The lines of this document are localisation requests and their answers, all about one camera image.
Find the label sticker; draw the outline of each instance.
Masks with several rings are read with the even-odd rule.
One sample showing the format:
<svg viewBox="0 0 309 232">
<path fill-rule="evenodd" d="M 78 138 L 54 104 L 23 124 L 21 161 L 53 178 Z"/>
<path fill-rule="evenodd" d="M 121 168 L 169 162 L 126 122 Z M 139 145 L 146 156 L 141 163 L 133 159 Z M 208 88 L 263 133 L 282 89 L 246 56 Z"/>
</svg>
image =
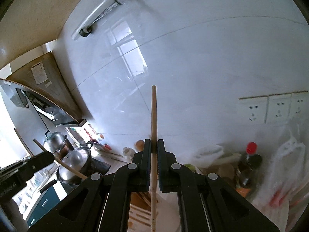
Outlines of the label sticker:
<svg viewBox="0 0 309 232">
<path fill-rule="evenodd" d="M 44 81 L 48 80 L 44 66 L 42 62 L 39 62 L 36 65 L 31 66 L 32 74 L 34 76 L 34 79 L 36 81 L 36 84 L 41 84 Z"/>
<path fill-rule="evenodd" d="M 45 88 L 47 88 L 48 86 L 50 86 L 52 84 L 51 81 L 49 81 L 47 84 L 45 84 Z"/>
</svg>

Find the wall socket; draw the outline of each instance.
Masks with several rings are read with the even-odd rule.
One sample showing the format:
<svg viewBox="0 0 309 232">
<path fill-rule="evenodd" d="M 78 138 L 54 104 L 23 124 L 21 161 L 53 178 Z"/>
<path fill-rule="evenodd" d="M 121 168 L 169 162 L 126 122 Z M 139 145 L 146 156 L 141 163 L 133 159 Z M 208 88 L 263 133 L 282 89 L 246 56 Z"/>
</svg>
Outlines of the wall socket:
<svg viewBox="0 0 309 232">
<path fill-rule="evenodd" d="M 289 118 L 305 118 L 308 115 L 308 92 L 292 93 Z"/>
<path fill-rule="evenodd" d="M 240 98 L 237 104 L 238 120 L 244 124 L 263 124 L 309 118 L 308 104 L 307 91 Z"/>
<path fill-rule="evenodd" d="M 239 99 L 237 112 L 240 121 L 245 124 L 263 124 L 267 109 L 267 97 Z"/>
<path fill-rule="evenodd" d="M 291 93 L 269 96 L 266 123 L 287 120 L 291 106 L 291 98 Z"/>
</svg>

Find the teal cabinet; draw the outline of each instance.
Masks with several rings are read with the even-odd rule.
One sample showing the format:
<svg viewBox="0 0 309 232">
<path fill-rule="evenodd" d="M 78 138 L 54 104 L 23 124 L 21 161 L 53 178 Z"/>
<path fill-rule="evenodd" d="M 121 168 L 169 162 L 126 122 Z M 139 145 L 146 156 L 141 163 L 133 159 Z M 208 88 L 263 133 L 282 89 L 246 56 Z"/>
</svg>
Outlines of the teal cabinet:
<svg viewBox="0 0 309 232">
<path fill-rule="evenodd" d="M 60 199 L 58 198 L 54 188 L 50 187 L 45 193 L 43 193 L 43 197 L 40 199 L 29 219 L 27 220 L 28 226 L 30 227 L 35 224 L 59 202 Z"/>
</svg>

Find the range hood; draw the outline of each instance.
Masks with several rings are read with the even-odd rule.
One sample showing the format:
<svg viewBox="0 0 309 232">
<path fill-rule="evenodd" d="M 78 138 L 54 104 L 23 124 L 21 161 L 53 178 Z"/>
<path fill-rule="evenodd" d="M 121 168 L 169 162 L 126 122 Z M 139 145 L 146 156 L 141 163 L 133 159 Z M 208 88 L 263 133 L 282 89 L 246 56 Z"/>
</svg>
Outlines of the range hood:
<svg viewBox="0 0 309 232">
<path fill-rule="evenodd" d="M 28 98 L 55 126 L 80 127 L 86 122 L 51 52 L 0 79 L 0 86 L 16 107 L 28 108 Z"/>
</svg>

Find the pot handle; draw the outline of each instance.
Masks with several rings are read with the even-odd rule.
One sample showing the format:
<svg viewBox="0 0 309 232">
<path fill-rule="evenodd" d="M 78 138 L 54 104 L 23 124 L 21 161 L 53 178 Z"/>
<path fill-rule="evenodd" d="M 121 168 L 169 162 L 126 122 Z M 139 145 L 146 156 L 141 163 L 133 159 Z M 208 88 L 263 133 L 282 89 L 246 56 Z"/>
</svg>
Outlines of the pot handle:
<svg viewBox="0 0 309 232">
<path fill-rule="evenodd" d="M 87 141 L 86 146 L 90 144 L 90 148 L 93 146 L 93 142 L 92 141 Z"/>
<path fill-rule="evenodd" d="M 51 182 L 47 183 L 42 189 L 40 190 L 40 193 L 44 193 L 47 189 L 49 189 L 52 185 L 55 185 L 58 180 L 52 180 Z"/>
</svg>

